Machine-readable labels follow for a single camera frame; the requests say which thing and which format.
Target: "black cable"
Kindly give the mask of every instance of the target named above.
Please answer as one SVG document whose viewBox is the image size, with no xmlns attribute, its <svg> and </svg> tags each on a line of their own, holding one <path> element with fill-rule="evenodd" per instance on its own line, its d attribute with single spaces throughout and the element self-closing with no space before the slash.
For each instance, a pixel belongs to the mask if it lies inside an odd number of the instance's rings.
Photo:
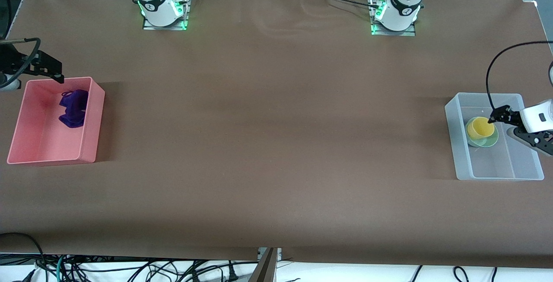
<svg viewBox="0 0 553 282">
<path fill-rule="evenodd" d="M 423 268 L 423 265 L 420 265 L 420 266 L 417 267 L 417 269 L 415 270 L 415 274 L 413 275 L 413 278 L 411 279 L 411 282 L 415 282 L 416 277 L 419 275 L 419 272 L 422 268 Z"/>
<path fill-rule="evenodd" d="M 229 260 L 229 282 L 234 282 L 236 280 L 238 280 L 238 276 L 236 275 L 235 267 L 232 265 L 232 262 Z"/>
<path fill-rule="evenodd" d="M 27 57 L 27 59 L 25 60 L 25 62 L 22 64 L 22 66 L 16 71 L 16 73 L 10 78 L 8 79 L 5 83 L 2 83 L 0 85 L 0 89 L 3 89 L 9 85 L 11 85 L 15 80 L 17 80 L 19 78 L 19 76 L 21 76 L 21 74 L 23 73 L 23 71 L 25 71 L 25 69 L 27 67 L 29 67 L 29 65 L 31 64 L 31 61 L 33 60 L 33 58 L 35 57 L 36 55 L 36 52 L 38 52 L 38 47 L 40 46 L 40 39 L 39 38 L 25 38 L 25 42 L 32 42 L 32 41 L 35 41 L 36 44 L 33 48 L 33 51 L 31 52 L 31 54 Z M 38 245 L 38 243 L 36 242 L 35 239 L 33 239 L 33 237 L 31 237 L 30 235 L 28 234 L 25 234 L 25 233 L 20 233 L 20 232 L 6 232 L 6 234 L 19 234 L 19 235 L 23 235 L 23 236 L 28 236 L 28 238 L 32 239 L 35 243 L 35 245 L 37 245 L 37 247 L 40 247 Z"/>
<path fill-rule="evenodd" d="M 34 245 L 36 246 L 36 249 L 40 253 L 40 257 L 42 258 L 42 261 L 44 262 L 44 266 L 46 266 L 47 262 L 46 262 L 46 258 L 44 257 L 44 252 L 42 251 L 42 248 L 40 247 L 38 242 L 35 240 L 35 238 L 33 238 L 31 235 L 28 235 L 28 234 L 22 233 L 22 232 L 4 232 L 4 233 L 0 233 L 0 238 L 1 237 L 6 237 L 8 235 L 19 235 L 20 237 L 25 237 L 25 238 L 33 241 Z M 48 282 L 48 273 L 46 274 L 46 282 Z"/>
<path fill-rule="evenodd" d="M 12 26 L 13 17 L 12 17 L 12 1 L 6 0 L 6 5 L 8 6 L 8 26 L 6 26 L 6 32 L 4 32 L 4 39 L 8 36 L 10 27 Z"/>
<path fill-rule="evenodd" d="M 491 282 L 495 282 L 496 274 L 497 274 L 497 267 L 494 267 L 493 271 L 492 271 L 492 280 L 491 280 Z"/>
<path fill-rule="evenodd" d="M 91 270 L 91 269 L 81 269 L 85 272 L 116 272 L 116 271 L 125 271 L 125 270 L 137 270 L 142 267 L 130 267 L 130 268 L 118 268 L 118 269 L 106 269 L 106 270 Z"/>
<path fill-rule="evenodd" d="M 172 282 L 171 280 L 171 277 L 164 274 L 163 272 L 160 272 L 162 270 L 163 267 L 161 268 L 158 268 L 157 266 L 153 266 L 154 268 L 156 268 L 157 270 L 152 270 L 152 266 L 148 266 L 148 268 L 150 269 L 150 272 L 148 272 L 148 274 L 146 275 L 146 282 L 151 282 L 152 278 L 156 275 L 156 274 L 160 274 L 166 278 L 168 278 L 169 282 Z"/>
<path fill-rule="evenodd" d="M 353 1 L 353 0 L 340 0 L 340 1 L 345 1 L 346 3 L 364 5 L 364 6 L 367 6 L 367 7 L 369 7 L 369 8 L 378 8 L 377 5 L 374 5 L 374 4 L 367 4 L 367 3 L 360 3 L 359 1 Z"/>
<path fill-rule="evenodd" d="M 167 262 L 166 264 L 164 264 L 163 266 L 161 266 L 159 268 L 154 265 L 154 267 L 157 268 L 157 270 L 151 270 L 150 269 L 150 272 L 148 272 L 148 276 L 147 276 L 148 278 L 146 278 L 146 282 L 150 282 L 156 274 L 161 274 L 162 276 L 166 276 L 169 279 L 169 281 L 171 282 L 172 280 L 168 275 L 160 272 L 161 270 L 163 270 L 163 268 L 165 268 L 166 266 L 169 266 L 171 263 L 172 263 L 172 261 Z"/>
<path fill-rule="evenodd" d="M 464 281 L 459 279 L 459 277 L 457 276 L 457 269 L 460 269 L 463 272 L 464 278 L 465 278 Z M 467 272 L 463 269 L 463 267 L 460 267 L 460 266 L 453 267 L 453 275 L 455 276 L 455 279 L 457 279 L 459 282 L 468 282 Z"/>
<path fill-rule="evenodd" d="M 496 62 L 497 58 L 503 54 L 504 52 L 508 51 L 508 50 L 511 50 L 512 48 L 517 48 L 517 47 L 522 47 L 522 46 L 526 46 L 528 44 L 553 44 L 553 41 L 547 41 L 547 40 L 542 40 L 542 41 L 529 41 L 529 42 L 522 42 L 520 44 L 514 44 L 508 48 L 504 48 L 503 50 L 501 50 L 500 53 L 496 54 L 496 56 L 492 59 L 492 62 L 489 64 L 488 66 L 488 71 L 486 71 L 486 93 L 488 93 L 488 99 L 489 99 L 489 104 L 490 106 L 492 107 L 492 109 L 495 109 L 494 105 L 493 105 L 493 101 L 492 101 L 492 95 L 490 94 L 489 92 L 489 72 L 490 70 L 492 69 L 492 66 L 493 64 Z"/>
<path fill-rule="evenodd" d="M 232 263 L 232 265 L 245 265 L 245 264 L 257 264 L 257 262 L 239 262 L 239 263 Z M 201 274 L 204 274 L 206 272 L 211 272 L 213 270 L 217 270 L 219 268 L 223 268 L 223 267 L 228 267 L 229 264 L 225 264 L 225 265 L 219 265 L 219 266 L 209 266 L 209 267 L 206 267 L 206 268 L 202 268 L 200 269 L 198 272 L 196 272 L 196 275 L 197 276 L 200 276 Z M 185 282 L 190 282 L 192 280 L 192 278 L 188 278 L 187 280 L 185 280 Z"/>
</svg>

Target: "purple towel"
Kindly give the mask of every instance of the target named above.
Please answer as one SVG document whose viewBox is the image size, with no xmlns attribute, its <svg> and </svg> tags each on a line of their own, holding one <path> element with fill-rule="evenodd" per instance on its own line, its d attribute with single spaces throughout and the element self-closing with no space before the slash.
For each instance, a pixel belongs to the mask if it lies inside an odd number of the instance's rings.
<svg viewBox="0 0 553 282">
<path fill-rule="evenodd" d="M 65 114 L 60 121 L 70 128 L 79 128 L 85 124 L 86 103 L 89 92 L 84 90 L 67 91 L 61 94 L 60 105 L 65 107 Z"/>
</svg>

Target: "translucent storage box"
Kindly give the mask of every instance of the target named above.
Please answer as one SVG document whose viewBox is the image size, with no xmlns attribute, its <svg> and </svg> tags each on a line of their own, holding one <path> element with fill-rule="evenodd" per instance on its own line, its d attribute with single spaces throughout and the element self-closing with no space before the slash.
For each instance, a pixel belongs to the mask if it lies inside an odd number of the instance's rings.
<svg viewBox="0 0 553 282">
<path fill-rule="evenodd" d="M 524 108 L 518 94 L 492 94 L 496 107 L 510 105 L 514 111 Z M 513 125 L 496 123 L 498 142 L 489 148 L 468 145 L 465 124 L 473 117 L 489 117 L 492 108 L 486 93 L 458 93 L 445 106 L 451 139 L 455 172 L 460 180 L 543 180 L 543 170 L 537 152 L 531 150 L 506 131 Z"/>
</svg>

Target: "wire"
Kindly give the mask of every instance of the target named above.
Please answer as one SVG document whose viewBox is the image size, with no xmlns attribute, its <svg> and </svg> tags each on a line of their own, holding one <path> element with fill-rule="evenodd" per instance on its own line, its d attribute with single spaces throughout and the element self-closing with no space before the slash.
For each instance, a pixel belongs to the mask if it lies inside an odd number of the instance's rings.
<svg viewBox="0 0 553 282">
<path fill-rule="evenodd" d="M 364 5 L 364 6 L 367 6 L 369 8 L 378 8 L 377 5 L 371 5 L 371 4 L 367 4 L 367 3 L 360 3 L 359 1 L 353 1 L 353 0 L 340 0 L 340 1 L 345 1 L 346 3 Z"/>
<path fill-rule="evenodd" d="M 411 279 L 411 282 L 415 282 L 416 277 L 419 275 L 420 270 L 423 268 L 423 265 L 420 265 L 416 270 L 413 278 Z"/>
<path fill-rule="evenodd" d="M 31 52 L 31 54 L 27 57 L 27 59 L 25 60 L 25 62 L 21 65 L 21 67 L 16 71 L 16 73 L 10 78 L 8 79 L 5 83 L 2 83 L 0 84 L 0 89 L 3 89 L 9 85 L 11 85 L 15 80 L 17 80 L 19 78 L 19 76 L 21 76 L 21 74 L 25 71 L 25 69 L 31 64 L 31 61 L 33 60 L 33 58 L 35 57 L 36 55 L 36 52 L 38 52 L 38 47 L 40 46 L 40 39 L 39 38 L 25 38 L 24 39 L 24 42 L 31 42 L 31 41 L 35 41 L 36 44 L 33 48 L 33 51 Z M 35 243 L 36 247 L 38 247 L 40 249 L 40 246 L 38 245 L 38 243 L 36 242 L 35 239 L 33 239 L 33 237 L 31 237 L 30 235 L 28 234 L 25 234 L 25 233 L 20 233 L 20 232 L 6 232 L 7 234 L 19 234 L 19 235 L 23 235 L 23 236 L 27 236 L 29 239 L 33 240 L 33 243 Z"/>
<path fill-rule="evenodd" d="M 224 265 L 219 265 L 219 266 L 209 266 L 209 267 L 202 268 L 199 271 L 197 271 L 196 275 L 200 276 L 201 274 L 204 274 L 206 272 L 211 272 L 213 270 L 217 270 L 217 269 L 223 268 L 223 267 L 228 267 L 230 265 L 246 265 L 246 264 L 257 264 L 257 262 L 239 262 L 239 263 L 224 264 Z M 187 280 L 185 280 L 185 282 L 190 282 L 193 278 L 194 277 L 188 278 Z"/>
<path fill-rule="evenodd" d="M 36 43 L 37 44 L 40 44 L 40 39 L 39 38 L 36 38 Z M 33 238 L 31 235 L 29 234 L 26 234 L 26 233 L 22 233 L 22 232 L 4 232 L 4 233 L 0 233 L 0 238 L 2 237 L 6 237 L 8 235 L 19 235 L 20 237 L 25 237 L 31 241 L 33 241 L 34 245 L 36 246 L 36 249 L 38 250 L 38 252 L 40 253 L 40 257 L 42 258 L 42 261 L 44 262 L 44 266 L 46 266 L 47 262 L 46 262 L 46 258 L 44 257 L 44 252 L 42 251 L 42 248 L 40 247 L 40 245 L 38 244 L 38 242 L 35 240 L 35 238 Z M 48 282 L 48 273 L 46 274 L 46 282 Z"/>
<path fill-rule="evenodd" d="M 492 271 L 492 280 L 491 280 L 491 282 L 495 282 L 496 274 L 497 274 L 497 267 L 494 267 L 493 271 Z"/>
<path fill-rule="evenodd" d="M 6 32 L 4 33 L 4 38 L 8 37 L 8 32 L 12 26 L 13 17 L 12 17 L 12 1 L 6 0 L 6 5 L 8 6 L 8 26 L 6 26 Z"/>
<path fill-rule="evenodd" d="M 140 267 L 130 267 L 130 268 L 118 268 L 118 269 L 106 269 L 106 270 L 91 270 L 91 269 L 81 269 L 81 271 L 86 272 L 116 272 L 116 271 L 125 271 L 125 270 L 137 270 L 142 268 Z"/>
<path fill-rule="evenodd" d="M 496 56 L 492 59 L 492 62 L 489 64 L 488 66 L 488 71 L 486 71 L 486 93 L 488 93 L 488 99 L 489 99 L 489 104 L 490 106 L 492 107 L 492 109 L 495 109 L 494 105 L 493 105 L 493 101 L 492 101 L 492 95 L 490 94 L 489 92 L 489 72 L 490 70 L 492 69 L 492 66 L 493 64 L 496 62 L 497 58 L 503 54 L 504 52 L 508 51 L 508 50 L 511 50 L 512 48 L 518 48 L 518 47 L 522 47 L 522 46 L 527 46 L 529 44 L 553 44 L 553 41 L 546 41 L 546 40 L 543 40 L 543 41 L 529 41 L 529 42 L 522 42 L 520 44 L 514 44 L 510 47 L 507 47 L 507 48 L 504 48 L 503 50 L 501 50 L 500 53 L 496 54 Z"/>
<path fill-rule="evenodd" d="M 457 269 L 460 269 L 463 272 L 464 281 L 460 280 L 459 277 L 457 276 Z M 468 282 L 467 272 L 463 269 L 463 267 L 460 267 L 460 266 L 453 267 L 453 275 L 455 276 L 455 279 L 457 279 L 459 282 Z"/>
<path fill-rule="evenodd" d="M 59 260 L 57 261 L 57 266 L 56 266 L 56 278 L 57 278 L 57 282 L 61 282 L 61 277 L 60 277 L 60 270 L 61 270 L 61 263 L 63 262 L 64 258 L 63 257 L 60 257 Z"/>
</svg>

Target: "brown paper backdrop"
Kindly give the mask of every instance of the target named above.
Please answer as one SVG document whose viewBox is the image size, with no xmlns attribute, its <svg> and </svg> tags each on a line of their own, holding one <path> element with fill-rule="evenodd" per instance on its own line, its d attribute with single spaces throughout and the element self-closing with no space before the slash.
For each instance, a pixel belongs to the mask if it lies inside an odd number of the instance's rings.
<svg viewBox="0 0 553 282">
<path fill-rule="evenodd" d="M 10 38 L 92 76 L 105 110 L 95 164 L 0 162 L 2 231 L 59 254 L 553 267 L 553 161 L 541 182 L 459 181 L 444 114 L 501 49 L 545 39 L 537 9 L 424 3 L 391 38 L 340 1 L 194 0 L 186 32 L 153 32 L 130 0 L 25 0 Z M 549 98 L 550 62 L 508 52 L 493 92 Z M 21 96 L 0 95 L 0 160 Z"/>
</svg>

